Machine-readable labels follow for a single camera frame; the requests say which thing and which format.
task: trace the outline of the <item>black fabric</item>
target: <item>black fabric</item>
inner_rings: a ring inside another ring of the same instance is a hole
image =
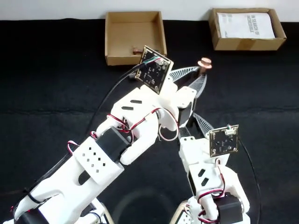
[[[97,105],[130,66],[108,67],[103,20],[1,21],[0,193],[29,187],[80,140]],[[277,52],[215,52],[207,22],[165,21],[174,68],[212,59],[196,112],[214,127],[240,125],[262,190],[262,223],[298,223],[299,64],[297,23]],[[125,81],[97,116],[138,83]],[[256,188],[243,150],[228,165],[238,173],[256,221]],[[99,197],[117,224],[165,224],[192,195],[176,142],[157,142]],[[0,218],[20,195],[1,196]]]

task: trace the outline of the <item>ventilation hole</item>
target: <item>ventilation hole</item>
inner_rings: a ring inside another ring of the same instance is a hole
[[[201,169],[200,172],[198,173],[198,177],[202,177],[205,171],[206,171],[205,169]]]
[[[133,104],[142,104],[141,100],[136,100],[136,99],[132,99],[130,102]]]
[[[208,182],[208,180],[209,180],[208,178],[205,178],[205,179],[201,182],[201,185],[202,185],[202,186],[205,186],[206,183]]]
[[[127,110],[127,111],[133,111],[133,110],[134,110],[134,108],[131,107],[131,106],[122,106],[121,108],[122,108],[123,110]]]

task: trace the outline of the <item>circuit board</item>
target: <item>circuit board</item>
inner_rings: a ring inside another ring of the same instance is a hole
[[[238,151],[239,125],[217,128],[209,133],[210,157],[229,154]]]
[[[160,94],[166,76],[170,73],[173,62],[153,49],[144,46],[140,63],[157,56],[154,62],[148,63],[136,72],[136,79],[148,86],[157,94]]]

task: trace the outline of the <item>white 3d-printed part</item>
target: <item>white 3d-printed part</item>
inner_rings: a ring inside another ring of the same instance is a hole
[[[114,163],[106,155],[92,137],[88,137],[74,151],[73,155],[90,177],[98,184],[113,181],[115,173],[123,171],[118,164]]]

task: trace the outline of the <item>black cable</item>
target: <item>black cable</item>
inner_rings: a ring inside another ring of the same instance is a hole
[[[111,93],[114,91],[114,89],[123,81],[125,80],[127,77],[129,77],[129,75],[131,73],[133,73],[134,71],[138,70],[138,69],[141,69],[142,67],[145,67],[146,64],[142,63],[142,64],[138,64],[138,65],[135,65],[133,68],[131,68],[129,71],[127,71],[125,74],[123,74],[120,79],[114,84],[114,86],[112,86],[112,88],[109,90],[109,92],[106,94],[106,96],[103,98],[102,102],[99,104],[97,110],[94,112],[92,118],[90,119],[88,125],[87,125],[87,128],[86,128],[86,131],[85,131],[85,134],[84,134],[84,137],[86,135],[89,134],[89,131],[90,131],[90,128],[93,124],[93,120],[95,119],[95,117],[97,116],[98,112],[100,111],[100,109],[102,108],[103,104],[106,102],[106,100],[109,98],[109,96],[111,95]]]
[[[250,166],[251,166],[251,169],[252,169],[252,173],[253,173],[253,176],[254,176],[254,179],[255,179],[255,182],[256,182],[257,199],[258,199],[258,207],[259,207],[256,223],[259,224],[260,218],[261,218],[261,214],[262,214],[262,199],[261,199],[260,185],[259,185],[258,180],[257,180],[257,175],[256,175],[255,168],[253,166],[253,162],[252,162],[251,156],[250,156],[250,154],[249,154],[246,146],[244,145],[244,143],[241,141],[240,138],[239,138],[238,141],[242,145],[242,147],[244,148],[244,151],[245,151],[245,153],[246,153],[246,155],[248,157],[248,160],[249,160],[249,163],[250,163]]]

